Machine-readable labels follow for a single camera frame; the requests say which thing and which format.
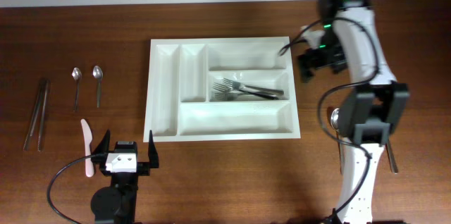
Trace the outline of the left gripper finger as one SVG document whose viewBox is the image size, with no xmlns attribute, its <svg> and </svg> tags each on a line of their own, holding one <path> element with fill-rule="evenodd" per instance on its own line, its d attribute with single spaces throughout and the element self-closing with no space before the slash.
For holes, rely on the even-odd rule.
<svg viewBox="0 0 451 224">
<path fill-rule="evenodd" d="M 149 169 L 159 168 L 159 155 L 154 144 L 154 137 L 152 130 L 149 131 L 148 139 L 148 157 L 149 157 Z"/>
<path fill-rule="evenodd" d="M 95 150 L 92 152 L 92 162 L 93 163 L 105 163 L 107 156 L 109 154 L 109 143 L 110 143 L 111 132 L 107 130 L 103 136 L 100 143 L 97 145 Z"/>
</svg>

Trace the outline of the silver fork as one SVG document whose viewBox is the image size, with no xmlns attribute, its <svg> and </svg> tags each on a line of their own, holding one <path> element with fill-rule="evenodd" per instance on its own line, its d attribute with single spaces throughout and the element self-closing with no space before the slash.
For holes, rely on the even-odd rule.
<svg viewBox="0 0 451 224">
<path fill-rule="evenodd" d="M 258 91 L 258 92 L 267 92 L 269 94 L 275 94 L 278 96 L 283 96 L 285 92 L 281 89 L 269 89 L 264 87 L 257 87 L 253 85 L 246 85 L 244 83 L 229 80 L 227 78 L 223 78 L 223 84 L 227 85 L 228 87 L 231 87 L 234 90 L 245 90 L 245 91 Z"/>
<path fill-rule="evenodd" d="M 246 92 L 213 92 L 214 101 L 259 101 L 259 100 L 279 100 L 278 97 L 265 94 L 249 94 Z"/>
<path fill-rule="evenodd" d="M 231 87 L 228 87 L 228 86 L 226 86 L 226 85 L 222 85 L 222 84 L 217 83 L 217 82 L 215 82 L 215 83 L 212 84 L 212 88 L 213 88 L 214 92 L 246 92 L 246 93 L 249 93 L 249 94 L 255 94 L 255 95 L 258 95 L 258 94 L 265 94 L 265 95 L 268 95 L 268 96 L 275 96 L 275 97 L 278 97 L 278 96 L 276 96 L 276 95 L 274 95 L 274 94 L 269 94 L 269 93 L 266 93 L 266 92 L 255 92 L 255 91 L 245 91 L 245 90 L 234 90 L 234 89 L 232 89 Z"/>
</svg>

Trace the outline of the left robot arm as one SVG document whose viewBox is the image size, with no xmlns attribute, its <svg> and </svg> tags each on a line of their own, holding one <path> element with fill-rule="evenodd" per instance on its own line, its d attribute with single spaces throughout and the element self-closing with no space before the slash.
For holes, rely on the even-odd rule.
<svg viewBox="0 0 451 224">
<path fill-rule="evenodd" d="M 159 155 L 153 134 L 148 136 L 148 161 L 137 160 L 136 142 L 118 141 L 109 149 L 111 132 L 107 131 L 93 152 L 92 162 L 101 173 L 110 177 L 107 187 L 97 190 L 92 196 L 90 207 L 95 223 L 134 223 L 137 203 L 138 180 L 149 176 L 152 169 L 159 167 Z"/>
</svg>

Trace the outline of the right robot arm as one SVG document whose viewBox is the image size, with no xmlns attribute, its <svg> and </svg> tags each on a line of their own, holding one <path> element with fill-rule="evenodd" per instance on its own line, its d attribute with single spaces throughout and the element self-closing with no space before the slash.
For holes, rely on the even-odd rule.
<svg viewBox="0 0 451 224">
<path fill-rule="evenodd" d="M 407 101 L 407 84 L 390 70 L 375 28 L 370 0 L 319 0 L 322 30 L 305 26 L 298 42 L 309 48 L 299 56 L 303 82 L 314 71 L 347 69 L 350 93 L 329 113 L 332 138 L 340 145 L 343 177 L 337 206 L 324 223 L 372 223 L 372 196 L 378 162 L 389 145 Z"/>
</svg>

